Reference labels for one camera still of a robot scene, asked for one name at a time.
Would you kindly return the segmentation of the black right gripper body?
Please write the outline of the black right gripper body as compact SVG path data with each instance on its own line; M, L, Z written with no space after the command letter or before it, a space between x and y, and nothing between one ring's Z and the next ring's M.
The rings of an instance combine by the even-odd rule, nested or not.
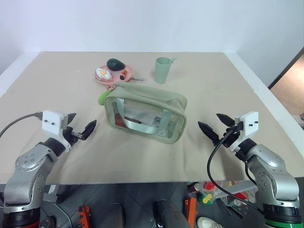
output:
M217 145L223 145L224 147L229 148L239 138L239 136L240 129L237 125L228 127Z

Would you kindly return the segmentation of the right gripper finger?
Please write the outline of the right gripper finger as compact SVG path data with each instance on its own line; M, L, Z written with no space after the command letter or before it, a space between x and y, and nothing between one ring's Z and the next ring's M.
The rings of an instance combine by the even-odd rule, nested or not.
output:
M213 131L213 129L206 123L198 121L199 128L202 132L213 142L219 142L219 136Z
M231 117L229 117L229 116L226 115L226 114L219 114L219 113L217 113L216 116L219 118L219 120L220 120L225 126L232 127L232 126L235 125L235 120L232 119Z

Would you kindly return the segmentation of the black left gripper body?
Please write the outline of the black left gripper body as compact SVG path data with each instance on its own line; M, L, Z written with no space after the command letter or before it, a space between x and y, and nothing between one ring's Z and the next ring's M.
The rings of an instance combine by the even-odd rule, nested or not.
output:
M73 131L72 127L67 127L63 131L63 137L67 140L69 145L72 147L78 140L82 140L82 134Z

